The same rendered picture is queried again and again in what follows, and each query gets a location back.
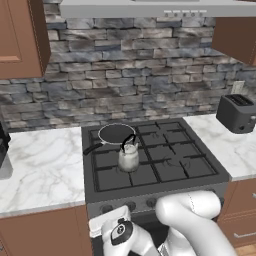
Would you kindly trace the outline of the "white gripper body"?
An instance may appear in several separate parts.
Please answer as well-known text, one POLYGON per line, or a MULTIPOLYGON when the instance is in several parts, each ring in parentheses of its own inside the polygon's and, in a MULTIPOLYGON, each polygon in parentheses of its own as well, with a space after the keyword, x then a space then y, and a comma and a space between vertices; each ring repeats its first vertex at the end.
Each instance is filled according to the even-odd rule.
POLYGON ((101 236, 102 235, 102 232, 101 232, 102 226, 107 221, 114 221, 115 223, 117 223, 120 218, 124 218, 125 220, 131 219, 130 210, 127 205, 116 208, 112 211, 104 213, 95 218, 92 218, 89 221, 90 237, 96 238, 98 236, 101 236))

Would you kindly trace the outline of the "dark grey gas stove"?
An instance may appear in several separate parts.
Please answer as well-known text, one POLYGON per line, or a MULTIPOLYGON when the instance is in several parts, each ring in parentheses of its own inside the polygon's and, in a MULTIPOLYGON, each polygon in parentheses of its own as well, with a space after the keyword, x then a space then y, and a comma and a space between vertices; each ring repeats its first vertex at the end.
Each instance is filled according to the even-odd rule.
MULTIPOLYGON (((201 139, 182 118, 127 124, 136 131, 139 167, 134 172, 122 172, 118 167, 119 145, 104 145, 88 155, 83 154, 85 200, 89 221, 102 215, 102 207, 113 210, 136 203, 131 221, 148 231, 154 245, 166 239, 169 227, 156 217, 155 207, 146 200, 193 191, 212 191, 220 199, 229 181, 227 171, 201 139)), ((102 127, 81 130, 82 149, 100 141, 102 127)), ((100 236, 91 238, 93 256, 103 256, 100 236)))

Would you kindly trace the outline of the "brown base cupboard door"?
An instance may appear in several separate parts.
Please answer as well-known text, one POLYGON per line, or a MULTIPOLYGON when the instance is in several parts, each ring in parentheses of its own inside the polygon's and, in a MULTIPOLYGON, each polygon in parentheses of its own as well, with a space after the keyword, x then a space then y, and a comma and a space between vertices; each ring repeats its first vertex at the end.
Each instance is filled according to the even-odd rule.
POLYGON ((0 256, 93 256, 86 206, 0 219, 0 256))

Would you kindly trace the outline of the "black frying pan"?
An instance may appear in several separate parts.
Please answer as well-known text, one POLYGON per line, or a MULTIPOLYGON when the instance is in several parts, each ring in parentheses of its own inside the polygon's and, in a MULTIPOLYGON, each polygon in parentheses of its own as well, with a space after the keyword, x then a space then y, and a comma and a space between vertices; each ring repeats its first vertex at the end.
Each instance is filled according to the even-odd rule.
POLYGON ((84 155, 104 146, 104 145, 119 145, 122 146, 125 142, 135 142, 136 131, 133 127, 123 123, 112 123, 103 126, 98 131, 100 141, 83 150, 84 155))

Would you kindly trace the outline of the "black and grey coffee machine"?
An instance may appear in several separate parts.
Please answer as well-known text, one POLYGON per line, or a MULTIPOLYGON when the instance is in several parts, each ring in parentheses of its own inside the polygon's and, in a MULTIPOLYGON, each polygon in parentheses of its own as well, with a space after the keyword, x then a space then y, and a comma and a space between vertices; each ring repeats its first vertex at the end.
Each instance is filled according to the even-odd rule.
POLYGON ((8 155, 11 137, 3 122, 0 121, 0 180, 9 179, 13 174, 13 167, 8 155))

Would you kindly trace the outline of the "brown drawer front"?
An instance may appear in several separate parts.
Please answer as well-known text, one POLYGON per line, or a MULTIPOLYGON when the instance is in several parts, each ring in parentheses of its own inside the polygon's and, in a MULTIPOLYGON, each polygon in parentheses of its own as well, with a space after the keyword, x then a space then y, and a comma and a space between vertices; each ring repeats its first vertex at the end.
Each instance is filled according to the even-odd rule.
POLYGON ((256 213, 256 199, 252 198, 252 193, 256 193, 256 178, 229 182, 219 218, 256 213))
POLYGON ((219 227, 234 247, 256 244, 256 235, 237 239, 233 233, 246 234, 256 232, 256 214, 217 221, 219 227))

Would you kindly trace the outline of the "dark grey toaster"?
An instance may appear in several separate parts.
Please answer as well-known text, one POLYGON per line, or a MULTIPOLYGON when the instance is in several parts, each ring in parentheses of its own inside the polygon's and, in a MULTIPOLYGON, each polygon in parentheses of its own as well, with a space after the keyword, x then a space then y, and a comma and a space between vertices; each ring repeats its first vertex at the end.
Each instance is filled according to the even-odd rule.
POLYGON ((256 125, 256 103, 241 94, 224 95, 216 118, 232 133, 251 133, 256 125))

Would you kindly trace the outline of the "grey range hood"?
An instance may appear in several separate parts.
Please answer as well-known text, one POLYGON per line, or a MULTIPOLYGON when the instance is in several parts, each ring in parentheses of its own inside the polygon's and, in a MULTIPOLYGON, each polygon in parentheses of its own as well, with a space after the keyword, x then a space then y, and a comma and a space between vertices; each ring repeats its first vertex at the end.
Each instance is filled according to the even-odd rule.
POLYGON ((256 17, 246 0, 62 0, 63 18, 256 17))

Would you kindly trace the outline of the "white wall socket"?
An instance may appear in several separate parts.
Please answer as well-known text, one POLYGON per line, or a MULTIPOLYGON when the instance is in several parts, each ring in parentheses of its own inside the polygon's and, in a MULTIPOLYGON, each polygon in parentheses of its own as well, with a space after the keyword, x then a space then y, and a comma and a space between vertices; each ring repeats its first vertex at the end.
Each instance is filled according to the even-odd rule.
POLYGON ((244 86, 244 81, 235 81, 232 86, 232 94, 240 94, 244 86))

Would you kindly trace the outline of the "brown wall cupboard with panelled door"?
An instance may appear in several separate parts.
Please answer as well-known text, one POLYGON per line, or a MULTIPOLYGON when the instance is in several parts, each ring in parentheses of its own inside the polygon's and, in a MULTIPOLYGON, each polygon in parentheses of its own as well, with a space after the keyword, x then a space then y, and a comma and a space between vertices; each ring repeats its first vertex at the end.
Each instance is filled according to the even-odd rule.
POLYGON ((43 77, 51 56, 42 0, 0 0, 0 79, 43 77))

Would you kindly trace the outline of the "brown plain wall cupboard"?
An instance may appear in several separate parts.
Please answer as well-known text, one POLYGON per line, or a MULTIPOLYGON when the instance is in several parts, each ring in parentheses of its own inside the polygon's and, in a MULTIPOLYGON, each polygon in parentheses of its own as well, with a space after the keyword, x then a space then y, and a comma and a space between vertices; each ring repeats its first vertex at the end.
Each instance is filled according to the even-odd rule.
POLYGON ((215 16, 212 48, 256 66, 256 0, 228 0, 215 16))

